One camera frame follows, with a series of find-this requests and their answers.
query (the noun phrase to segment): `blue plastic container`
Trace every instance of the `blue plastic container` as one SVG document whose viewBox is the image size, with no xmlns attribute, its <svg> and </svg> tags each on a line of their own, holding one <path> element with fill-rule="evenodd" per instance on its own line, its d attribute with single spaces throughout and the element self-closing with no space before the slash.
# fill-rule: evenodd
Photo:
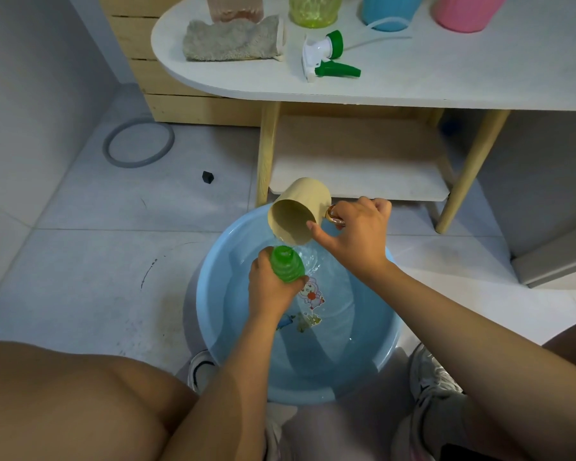
<svg viewBox="0 0 576 461">
<path fill-rule="evenodd" d="M 269 207 L 253 210 L 233 223 L 201 267 L 196 314 L 203 340 L 220 364 L 247 319 L 247 276 L 252 261 L 263 247 L 278 244 L 267 222 Z M 323 228 L 338 234 L 327 221 Z M 366 383 L 390 357 L 402 323 L 326 250 L 314 241 L 306 247 L 317 257 L 317 266 L 309 274 L 315 284 L 297 294 L 278 324 L 271 353 L 268 398 L 283 404 L 332 401 Z M 388 249 L 386 257 L 392 260 Z M 315 314 L 321 321 L 302 330 L 299 314 Z"/>
<path fill-rule="evenodd" d="M 405 18 L 411 22 L 420 3 L 422 0 L 363 0 L 361 18 L 365 24 L 390 16 Z M 396 32 L 405 28 L 406 26 L 399 22 L 385 22 L 374 27 L 385 32 Z"/>
</svg>

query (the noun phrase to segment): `black small object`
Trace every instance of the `black small object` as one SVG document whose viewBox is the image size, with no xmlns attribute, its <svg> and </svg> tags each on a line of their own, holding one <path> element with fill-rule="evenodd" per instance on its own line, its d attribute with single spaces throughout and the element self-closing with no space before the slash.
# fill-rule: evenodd
<svg viewBox="0 0 576 461">
<path fill-rule="evenodd" d="M 210 173 L 208 171 L 203 171 L 203 181 L 206 182 L 207 184 L 211 184 L 211 182 L 214 180 L 213 177 L 213 173 Z"/>
</svg>

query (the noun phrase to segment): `pink plastic container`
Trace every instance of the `pink plastic container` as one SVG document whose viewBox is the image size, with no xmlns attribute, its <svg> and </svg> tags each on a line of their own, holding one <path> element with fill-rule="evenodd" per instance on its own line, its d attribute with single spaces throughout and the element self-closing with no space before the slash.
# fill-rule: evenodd
<svg viewBox="0 0 576 461">
<path fill-rule="evenodd" d="M 456 32 L 479 32 L 491 21 L 506 0 L 438 0 L 433 18 Z"/>
</svg>

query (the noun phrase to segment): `wooden table leg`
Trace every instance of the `wooden table leg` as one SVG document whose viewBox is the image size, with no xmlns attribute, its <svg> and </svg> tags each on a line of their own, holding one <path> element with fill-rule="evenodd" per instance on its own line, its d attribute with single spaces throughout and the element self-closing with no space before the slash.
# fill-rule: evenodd
<svg viewBox="0 0 576 461">
<path fill-rule="evenodd" d="M 437 223 L 436 231 L 438 233 L 444 234 L 446 230 L 448 230 L 450 223 L 453 221 L 465 196 L 468 194 L 469 188 L 474 182 L 474 179 L 476 179 L 476 175 L 482 167 L 484 160 L 486 160 L 486 156 L 491 151 L 495 139 L 497 139 L 499 132 L 504 127 L 504 123 L 506 123 L 509 114 L 509 110 L 489 110 L 486 112 L 480 129 L 474 139 L 474 143 L 471 149 L 469 149 L 468 157 L 465 160 L 461 174 L 453 186 L 452 191 L 450 191 L 442 215 Z"/>
<path fill-rule="evenodd" d="M 267 203 L 280 105 L 281 102 L 263 102 L 262 105 L 260 141 L 258 144 L 258 170 L 256 172 L 256 207 Z"/>
</svg>

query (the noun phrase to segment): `green plastic bottle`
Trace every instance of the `green plastic bottle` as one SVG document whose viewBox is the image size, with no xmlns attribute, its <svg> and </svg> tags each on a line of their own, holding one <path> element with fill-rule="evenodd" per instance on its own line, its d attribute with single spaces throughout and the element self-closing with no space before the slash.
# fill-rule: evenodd
<svg viewBox="0 0 576 461">
<path fill-rule="evenodd" d="M 299 254 L 288 246 L 273 248 L 271 268 L 284 283 L 290 283 L 305 274 L 305 267 Z"/>
</svg>

